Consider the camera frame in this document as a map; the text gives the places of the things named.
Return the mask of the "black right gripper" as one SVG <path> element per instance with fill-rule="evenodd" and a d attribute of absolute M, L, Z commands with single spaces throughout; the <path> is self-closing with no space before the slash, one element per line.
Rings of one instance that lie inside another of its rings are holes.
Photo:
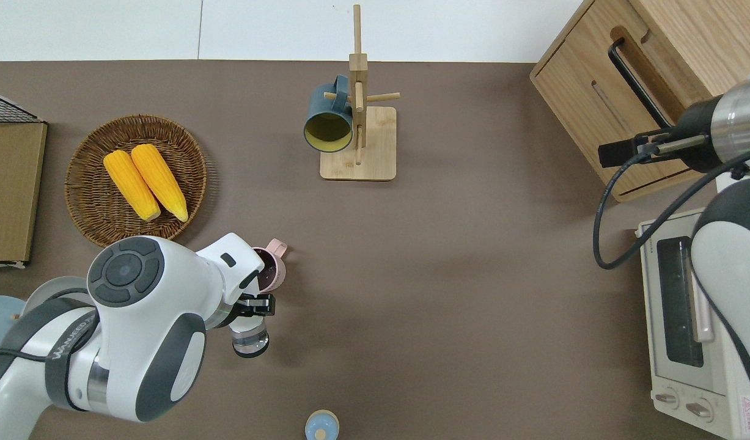
<path fill-rule="evenodd" d="M 602 168 L 621 167 L 627 162 L 671 161 L 677 160 L 678 154 L 667 149 L 672 140 L 673 128 L 659 128 L 645 133 L 638 133 L 636 139 L 604 143 L 598 146 L 598 160 Z"/>

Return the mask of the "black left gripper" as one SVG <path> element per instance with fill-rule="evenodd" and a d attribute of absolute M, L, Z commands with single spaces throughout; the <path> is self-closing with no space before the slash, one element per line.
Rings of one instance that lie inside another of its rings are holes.
<path fill-rule="evenodd" d="M 265 306 L 253 306 L 247 304 L 247 301 L 252 299 L 253 304 L 266 304 Z M 240 317 L 252 317 L 257 315 L 258 317 L 273 317 L 275 314 L 275 297 L 271 293 L 260 293 L 254 298 L 252 295 L 244 293 L 236 301 L 235 304 L 230 308 L 230 313 L 227 316 L 227 323 L 230 324 L 236 318 Z"/>

